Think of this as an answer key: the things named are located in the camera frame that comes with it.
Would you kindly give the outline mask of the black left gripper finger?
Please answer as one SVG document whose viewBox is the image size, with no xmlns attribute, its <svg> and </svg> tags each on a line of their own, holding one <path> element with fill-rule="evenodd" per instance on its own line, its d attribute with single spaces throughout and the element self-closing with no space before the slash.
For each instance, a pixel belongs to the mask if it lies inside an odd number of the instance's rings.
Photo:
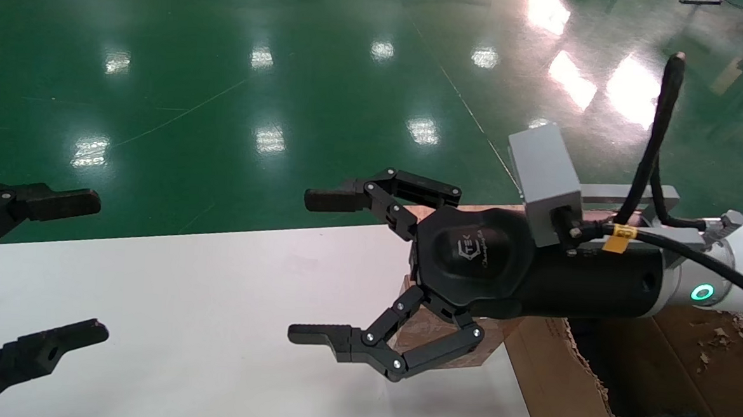
<svg viewBox="0 0 743 417">
<path fill-rule="evenodd" d="M 15 385 L 49 376 L 66 353 L 108 339 L 108 328 L 98 319 L 90 319 L 24 335 L 2 345 L 0 394 Z"/>
<path fill-rule="evenodd" d="M 44 183 L 0 183 L 0 239 L 25 220 L 50 221 L 97 214 L 102 207 L 94 190 L 57 192 Z"/>
</svg>

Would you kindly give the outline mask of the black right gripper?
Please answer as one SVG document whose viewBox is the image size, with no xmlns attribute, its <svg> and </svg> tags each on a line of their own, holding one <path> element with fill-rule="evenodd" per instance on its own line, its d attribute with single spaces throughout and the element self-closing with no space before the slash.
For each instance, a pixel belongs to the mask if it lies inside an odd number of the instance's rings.
<svg viewBox="0 0 743 417">
<path fill-rule="evenodd" d="M 588 246 L 569 256 L 559 245 L 536 246 L 522 210 L 456 209 L 461 195 L 457 186 L 394 168 L 347 180 L 337 190 L 307 189 L 303 201 L 310 212 L 368 210 L 400 239 L 414 240 L 418 286 L 411 284 L 367 329 L 292 324 L 287 338 L 297 345 L 327 345 L 337 362 L 365 362 L 397 383 L 473 352 L 485 332 L 471 315 L 625 319 L 648 316 L 657 306 L 664 283 L 657 250 L 615 254 Z M 418 224 L 401 201 L 435 212 Z M 422 306 L 442 311 L 455 332 L 394 351 L 389 340 Z"/>
</svg>

